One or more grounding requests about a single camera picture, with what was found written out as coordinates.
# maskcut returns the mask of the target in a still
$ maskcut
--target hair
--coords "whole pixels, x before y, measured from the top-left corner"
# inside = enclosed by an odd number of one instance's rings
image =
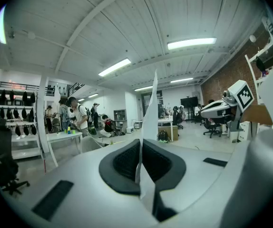
[[[76,98],[70,97],[70,98],[68,99],[68,104],[71,105],[71,102],[72,102],[72,101],[76,101]]]

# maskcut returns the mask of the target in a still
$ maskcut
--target pants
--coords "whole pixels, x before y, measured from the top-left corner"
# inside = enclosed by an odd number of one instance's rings
[[[88,132],[88,128],[83,128],[83,129],[78,129],[79,132],[81,132],[83,134],[83,138],[87,137],[89,132]]]
[[[99,132],[100,132],[101,137],[107,137],[107,138],[109,138],[112,135],[111,133],[106,132],[105,129],[102,129]]]
[[[98,128],[98,113],[97,112],[94,113],[93,122],[94,122],[94,127]]]
[[[65,131],[65,129],[68,129],[69,124],[70,124],[70,121],[67,121],[67,122],[61,122],[62,131]]]
[[[46,118],[46,120],[47,120],[48,131],[51,132],[52,131],[51,119],[50,118]]]
[[[81,152],[89,152],[92,150],[97,150],[105,146],[104,143],[97,142],[94,138],[92,137],[85,137],[81,140]]]

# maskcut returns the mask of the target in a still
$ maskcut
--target railing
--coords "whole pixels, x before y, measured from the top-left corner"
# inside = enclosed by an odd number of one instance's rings
[[[9,82],[0,82],[0,87],[1,88],[20,89],[20,90],[32,90],[32,91],[39,90],[39,86],[36,86],[36,85],[24,85],[24,84],[9,83]]]
[[[46,87],[45,88],[45,95],[47,96],[54,96],[55,88]]]
[[[25,84],[17,84],[17,83],[9,83],[9,82],[0,82],[0,88],[39,91],[39,86],[37,85],[25,85]],[[45,88],[45,95],[54,96],[54,93],[55,93],[55,88],[51,88],[51,87]]]
[[[74,92],[78,91],[84,84],[75,83],[68,91],[68,96],[72,95]]]

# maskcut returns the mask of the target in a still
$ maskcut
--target white cabinet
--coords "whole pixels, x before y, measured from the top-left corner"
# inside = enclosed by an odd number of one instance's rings
[[[251,122],[240,123],[240,126],[243,129],[243,131],[239,132],[238,140],[240,141],[251,140],[252,138]]]

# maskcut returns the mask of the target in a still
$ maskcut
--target table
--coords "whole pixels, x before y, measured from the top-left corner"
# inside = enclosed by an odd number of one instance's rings
[[[57,161],[55,159],[51,143],[62,141],[62,140],[65,140],[65,139],[75,138],[75,143],[76,143],[76,147],[78,149],[78,152],[81,151],[80,143],[78,142],[78,138],[80,139],[80,142],[81,142],[81,139],[83,138],[81,132],[76,132],[75,134],[73,134],[73,133],[67,134],[65,132],[61,132],[61,133],[48,133],[48,134],[46,134],[46,136],[47,136],[48,147],[49,147],[49,150],[50,150],[51,155],[52,155],[52,159],[53,159],[56,167],[58,167],[59,165],[57,164]]]
[[[158,124],[165,124],[165,123],[170,123],[170,131],[171,131],[171,142],[174,141],[174,133],[173,133],[173,116],[169,116],[168,118],[164,119],[158,119],[157,120]]]

